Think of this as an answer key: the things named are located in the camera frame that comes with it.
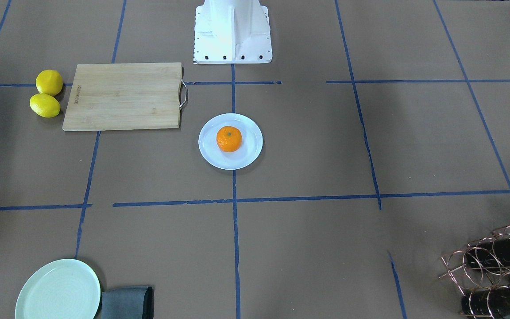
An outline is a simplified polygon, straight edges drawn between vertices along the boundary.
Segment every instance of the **plate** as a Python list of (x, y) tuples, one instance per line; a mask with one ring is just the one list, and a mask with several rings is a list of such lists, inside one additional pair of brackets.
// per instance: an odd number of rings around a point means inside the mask
[(46, 264), (27, 280), (15, 319), (93, 319), (101, 289), (95, 272), (76, 259)]
[[(233, 126), (241, 132), (241, 146), (235, 152), (219, 149), (216, 134), (224, 126)], [(239, 170), (253, 163), (263, 148), (263, 134), (249, 117), (236, 113), (218, 115), (207, 121), (200, 131), (198, 147), (204, 159), (223, 170)]]

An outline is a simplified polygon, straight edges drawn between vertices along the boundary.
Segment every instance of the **orange fruit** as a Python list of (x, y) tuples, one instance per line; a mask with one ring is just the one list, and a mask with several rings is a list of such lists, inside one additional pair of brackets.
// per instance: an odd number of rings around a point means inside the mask
[(216, 134), (216, 142), (224, 152), (235, 152), (241, 146), (241, 132), (233, 126), (224, 126)]

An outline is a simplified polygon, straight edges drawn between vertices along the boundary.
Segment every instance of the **folded cloth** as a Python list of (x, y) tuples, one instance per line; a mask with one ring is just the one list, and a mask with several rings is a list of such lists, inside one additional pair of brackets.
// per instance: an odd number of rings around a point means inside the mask
[(152, 287), (122, 287), (101, 294), (101, 319), (152, 319)]

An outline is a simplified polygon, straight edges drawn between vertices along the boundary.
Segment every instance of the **metal handle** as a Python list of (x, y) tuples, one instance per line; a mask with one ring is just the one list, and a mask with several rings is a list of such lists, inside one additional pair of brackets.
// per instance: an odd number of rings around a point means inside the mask
[(180, 110), (182, 111), (182, 108), (188, 102), (188, 87), (186, 86), (186, 83), (184, 83), (184, 81), (182, 79), (180, 79), (180, 83), (182, 83), (182, 85), (184, 85), (184, 90), (185, 90), (184, 91), (184, 101), (182, 103), (180, 103), (180, 107), (179, 107)]

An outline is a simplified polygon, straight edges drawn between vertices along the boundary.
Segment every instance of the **lemon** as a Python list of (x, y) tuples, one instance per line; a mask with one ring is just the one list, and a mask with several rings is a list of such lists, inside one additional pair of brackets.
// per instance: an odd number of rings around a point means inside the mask
[(62, 91), (62, 76), (56, 70), (44, 70), (37, 75), (35, 84), (39, 93), (46, 93), (54, 97)]
[(41, 117), (56, 117), (60, 113), (60, 103), (45, 93), (33, 95), (30, 104), (31, 109)]

